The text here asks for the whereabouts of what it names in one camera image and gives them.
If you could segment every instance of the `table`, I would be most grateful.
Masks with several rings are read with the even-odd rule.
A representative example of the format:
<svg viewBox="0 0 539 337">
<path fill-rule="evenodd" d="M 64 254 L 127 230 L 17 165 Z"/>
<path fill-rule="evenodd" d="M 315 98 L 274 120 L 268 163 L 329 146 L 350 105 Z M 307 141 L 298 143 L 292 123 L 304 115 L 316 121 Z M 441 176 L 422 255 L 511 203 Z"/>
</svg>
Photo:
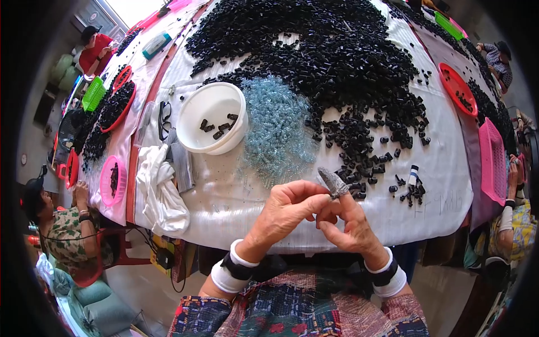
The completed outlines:
<svg viewBox="0 0 539 337">
<path fill-rule="evenodd" d="M 189 20 L 198 11 L 198 8 L 206 2 L 208 2 L 208 0 L 193 0 L 177 13 L 169 13 L 158 20 L 152 27 L 142 30 L 121 55 L 112 57 L 103 71 L 103 73 L 109 73 L 104 82 L 105 87 L 108 88 L 112 83 L 114 76 L 117 74 L 119 66 L 122 66 L 123 64 L 130 65 L 133 70 L 131 80 L 137 85 L 136 96 L 124 123 L 118 129 L 113 131 L 110 142 L 102 158 L 94 163 L 87 172 L 83 172 L 82 169 L 79 169 L 79 179 L 86 180 L 88 183 L 89 205 L 99 209 L 104 216 L 120 225 L 126 225 L 127 199 L 124 198 L 121 203 L 112 207 L 106 207 L 101 202 L 101 195 L 99 192 L 101 168 L 107 157 L 115 155 L 126 164 L 129 174 L 128 163 L 131 154 L 131 136 L 136 131 L 139 117 L 146 103 L 146 98 L 154 79 L 156 78 L 161 65 L 165 61 L 169 49 L 174 46 L 174 42 L 169 42 L 163 52 L 158 53 L 151 60 L 146 60 L 146 58 L 144 58 L 142 55 L 142 48 L 161 31 L 166 30 L 174 40 L 186 26 L 192 25 Z M 82 154 L 79 156 L 79 162 L 82 165 Z"/>
<path fill-rule="evenodd" d="M 427 117 L 430 124 L 427 128 L 432 142 L 427 147 L 420 145 L 417 135 L 414 136 L 414 148 L 403 151 L 401 157 L 386 165 L 386 173 L 379 183 L 368 188 L 368 196 L 360 202 L 369 219 L 373 231 L 384 245 L 397 245 L 432 237 L 445 236 L 455 232 L 470 209 L 473 199 L 466 149 L 462 136 L 457 112 L 446 94 L 440 79 L 436 76 L 437 67 L 432 62 L 426 50 L 422 47 L 416 35 L 402 19 L 389 16 L 388 7 L 379 0 L 371 0 L 374 6 L 381 10 L 386 17 L 389 39 L 401 48 L 411 49 L 413 62 L 418 69 L 430 70 L 434 74 L 430 86 L 410 84 L 410 90 L 424 99 L 427 107 Z M 216 65 L 204 72 L 190 77 L 195 60 L 185 51 L 185 41 L 167 69 L 161 87 L 158 90 L 156 102 L 170 101 L 172 106 L 172 125 L 175 125 L 177 114 L 181 109 L 180 95 L 188 97 L 197 86 L 207 77 L 215 77 L 220 73 L 233 71 L 248 55 L 225 66 Z M 169 95 L 170 86 L 174 86 L 175 94 Z M 367 118 L 372 119 L 374 111 Z M 324 121 L 338 119 L 334 108 L 326 110 Z M 155 139 L 157 130 L 147 131 L 143 145 L 160 145 Z M 385 128 L 376 129 L 375 138 L 389 136 Z M 373 143 L 376 154 L 387 151 L 393 153 L 395 146 L 391 143 L 380 145 Z M 234 150 L 220 155 L 210 156 L 193 154 L 196 187 L 182 194 L 185 204 L 190 210 L 191 224 L 181 239 L 196 244 L 228 249 L 232 241 L 242 238 L 250 229 L 256 217 L 264 206 L 269 194 L 252 174 L 241 176 L 237 172 L 236 160 L 242 151 L 242 143 Z M 306 180 L 316 181 L 317 166 L 325 166 L 330 170 L 340 167 L 339 149 L 326 149 L 322 144 L 313 165 L 313 172 L 305 175 Z M 395 184 L 395 174 L 406 179 L 412 164 L 419 166 L 419 176 L 425 184 L 427 194 L 423 205 L 414 205 L 409 209 L 406 203 L 399 203 L 388 193 L 388 187 Z M 136 198 L 128 208 L 134 210 L 134 222 L 149 228 L 142 215 L 142 195 L 136 186 Z M 313 223 L 303 221 L 284 240 L 275 244 L 273 253 L 317 253 L 332 252 L 338 249 L 328 242 Z"/>
</svg>

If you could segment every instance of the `hand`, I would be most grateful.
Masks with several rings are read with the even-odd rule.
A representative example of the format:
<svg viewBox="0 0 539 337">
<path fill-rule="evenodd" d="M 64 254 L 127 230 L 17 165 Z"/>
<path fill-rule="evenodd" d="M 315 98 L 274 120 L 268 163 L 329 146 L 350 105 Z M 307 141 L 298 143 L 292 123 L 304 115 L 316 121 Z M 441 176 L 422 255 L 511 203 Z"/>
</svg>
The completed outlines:
<svg viewBox="0 0 539 337">
<path fill-rule="evenodd" d="M 516 185 L 519 179 L 519 171 L 516 168 L 515 163 L 509 164 L 509 193 L 507 194 L 508 199 L 515 199 L 516 196 Z"/>
<path fill-rule="evenodd" d="M 344 232 L 335 226 L 337 216 L 344 220 Z M 322 209 L 316 217 L 316 227 L 340 249 L 360 253 L 372 270 L 381 269 L 389 259 L 384 247 L 372 232 L 363 208 L 349 192 Z"/>
<path fill-rule="evenodd" d="M 88 184 L 85 181 L 79 180 L 75 185 L 75 199 L 77 205 L 79 203 L 86 204 L 88 201 Z"/>
<path fill-rule="evenodd" d="M 313 213 L 320 212 L 330 201 L 329 191 L 312 182 L 299 180 L 274 186 L 253 228 L 236 246 L 236 253 L 246 261 L 259 262 L 303 219 L 314 221 Z"/>
<path fill-rule="evenodd" d="M 515 164 L 516 164 L 516 169 L 517 169 L 517 171 L 519 172 L 519 176 L 518 176 L 517 181 L 516 181 L 517 185 L 522 184 L 522 182 L 524 181 L 524 177 L 523 177 L 524 171 L 522 170 L 522 161 L 519 160 L 517 157 L 515 157 L 514 154 L 512 154 L 512 155 L 509 157 L 509 161 L 510 161 L 511 163 L 515 163 Z"/>
<path fill-rule="evenodd" d="M 494 74 L 494 77 L 495 77 L 496 79 L 499 79 L 498 72 L 496 71 L 496 69 L 494 69 L 493 66 L 490 66 L 490 65 L 489 65 L 489 66 L 488 66 L 488 69 L 490 70 L 491 73 Z"/>
</svg>

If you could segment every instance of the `black cap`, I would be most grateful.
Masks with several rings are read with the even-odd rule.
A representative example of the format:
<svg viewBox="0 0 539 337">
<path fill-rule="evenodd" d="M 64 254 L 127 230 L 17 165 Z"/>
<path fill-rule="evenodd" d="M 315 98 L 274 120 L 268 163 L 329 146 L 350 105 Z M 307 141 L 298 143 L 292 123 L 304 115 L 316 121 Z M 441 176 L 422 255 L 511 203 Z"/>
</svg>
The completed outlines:
<svg viewBox="0 0 539 337">
<path fill-rule="evenodd" d="M 498 50 L 507 55 L 507 58 L 511 61 L 511 50 L 509 50 L 507 43 L 505 43 L 505 41 L 500 41 L 496 43 L 496 46 L 498 47 Z"/>
<path fill-rule="evenodd" d="M 43 190 L 43 176 L 47 174 L 47 166 L 42 166 L 42 171 L 37 178 L 28 180 L 23 190 L 22 207 L 30 221 L 37 221 L 37 212 L 41 211 L 43 199 L 41 190 Z"/>
<path fill-rule="evenodd" d="M 99 32 L 99 29 L 94 26 L 88 26 L 84 28 L 82 34 L 80 35 L 80 40 L 82 41 L 82 44 L 87 45 L 88 43 L 90 43 L 90 39 L 97 32 Z"/>
</svg>

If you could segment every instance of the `white wristband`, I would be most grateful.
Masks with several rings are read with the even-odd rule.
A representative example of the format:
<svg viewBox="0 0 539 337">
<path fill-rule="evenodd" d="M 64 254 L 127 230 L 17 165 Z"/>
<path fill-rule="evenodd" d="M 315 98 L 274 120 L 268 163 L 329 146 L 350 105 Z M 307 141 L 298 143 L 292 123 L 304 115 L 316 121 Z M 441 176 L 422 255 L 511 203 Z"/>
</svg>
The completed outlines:
<svg viewBox="0 0 539 337">
<path fill-rule="evenodd" d="M 223 260 L 215 263 L 211 269 L 211 279 L 213 283 L 225 293 L 236 294 L 245 288 L 249 280 L 238 280 L 230 275 L 230 271 L 221 267 Z"/>
<path fill-rule="evenodd" d="M 405 285 L 406 273 L 400 268 L 400 266 L 398 266 L 397 272 L 395 273 L 395 275 L 393 275 L 391 281 L 389 281 L 389 284 L 381 287 L 377 287 L 373 284 L 372 288 L 374 289 L 374 293 L 378 297 L 384 298 L 395 296 L 396 294 L 398 294 L 399 291 L 404 288 Z"/>
<path fill-rule="evenodd" d="M 236 246 L 242 241 L 243 239 L 237 239 L 230 245 L 230 259 L 232 260 L 232 262 L 234 262 L 234 264 L 238 264 L 247 268 L 254 268 L 258 266 L 260 263 L 247 262 L 246 260 L 240 258 L 238 254 L 236 254 Z"/>
<path fill-rule="evenodd" d="M 371 273 L 371 274 L 379 274 L 381 272 L 384 272 L 389 269 L 389 266 L 391 265 L 391 262 L 393 262 L 393 252 L 388 247 L 384 247 L 385 251 L 389 255 L 389 261 L 383 266 L 381 269 L 378 270 L 370 270 L 369 267 L 365 264 L 365 268 Z M 372 285 L 372 288 L 374 289 L 374 293 L 381 298 L 384 297 L 391 297 L 398 294 L 399 291 L 401 291 L 404 286 L 406 285 L 406 273 L 404 270 L 400 268 L 400 266 L 397 267 L 397 272 L 388 284 L 385 286 L 377 287 L 374 284 Z"/>
</svg>

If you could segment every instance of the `eyeglasses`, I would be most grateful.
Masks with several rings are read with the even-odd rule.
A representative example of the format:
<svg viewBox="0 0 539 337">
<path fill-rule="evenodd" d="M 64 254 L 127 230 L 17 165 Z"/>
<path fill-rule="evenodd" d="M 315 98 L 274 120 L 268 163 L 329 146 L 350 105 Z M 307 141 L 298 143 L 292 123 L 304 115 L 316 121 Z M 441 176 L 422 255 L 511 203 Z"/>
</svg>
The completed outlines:
<svg viewBox="0 0 539 337">
<path fill-rule="evenodd" d="M 167 139 L 169 131 L 172 127 L 172 124 L 169 122 L 171 113 L 172 113 L 172 107 L 170 106 L 170 102 L 165 103 L 165 101 L 161 101 L 161 103 L 159 103 L 159 123 L 158 123 L 159 139 L 161 141 L 165 141 Z"/>
</svg>

